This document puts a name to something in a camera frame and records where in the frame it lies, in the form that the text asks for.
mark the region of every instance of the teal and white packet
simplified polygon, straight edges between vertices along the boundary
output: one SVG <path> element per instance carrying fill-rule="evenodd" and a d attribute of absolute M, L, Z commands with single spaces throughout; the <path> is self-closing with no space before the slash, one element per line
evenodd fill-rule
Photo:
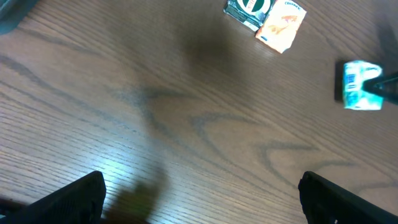
<path fill-rule="evenodd" d="M 346 109 L 381 110 L 383 98 L 363 90 L 366 80 L 382 75 L 382 68 L 362 60 L 344 65 L 343 100 Z"/>
<path fill-rule="evenodd" d="M 264 24 L 275 0 L 228 0 L 224 12 L 254 32 Z"/>

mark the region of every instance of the black object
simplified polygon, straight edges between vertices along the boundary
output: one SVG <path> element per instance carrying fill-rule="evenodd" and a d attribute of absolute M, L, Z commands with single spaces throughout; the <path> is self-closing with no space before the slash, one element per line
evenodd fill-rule
<path fill-rule="evenodd" d="M 298 185 L 308 224 L 392 224 L 398 217 L 363 200 L 314 172 Z"/>
<path fill-rule="evenodd" d="M 363 83 L 363 90 L 377 96 L 383 97 L 386 101 L 398 105 L 398 95 L 396 93 L 396 84 L 398 82 L 398 73 L 389 76 L 380 76 Z M 388 91 L 387 85 L 394 87 L 393 91 Z"/>
<path fill-rule="evenodd" d="M 0 35 L 15 29 L 38 0 L 0 0 Z"/>
<path fill-rule="evenodd" d="M 96 224 L 106 194 L 104 178 L 95 171 L 43 199 L 0 219 L 0 224 Z"/>

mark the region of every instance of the wooden table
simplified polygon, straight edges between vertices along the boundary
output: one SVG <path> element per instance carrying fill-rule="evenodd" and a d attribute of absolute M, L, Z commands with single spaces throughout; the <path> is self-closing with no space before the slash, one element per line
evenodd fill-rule
<path fill-rule="evenodd" d="M 108 217 L 306 223 L 312 170 L 398 214 L 398 107 L 334 100 L 339 60 L 398 70 L 398 2 L 297 3 L 281 55 L 224 0 L 41 0 L 0 37 L 0 197 L 32 203 L 100 170 Z"/>

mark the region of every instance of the dark green tea packet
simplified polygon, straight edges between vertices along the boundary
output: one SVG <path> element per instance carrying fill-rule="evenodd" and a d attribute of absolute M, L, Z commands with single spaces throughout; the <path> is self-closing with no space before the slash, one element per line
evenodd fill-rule
<path fill-rule="evenodd" d="M 275 0 L 228 0 L 224 12 L 257 31 L 264 24 L 274 2 Z"/>

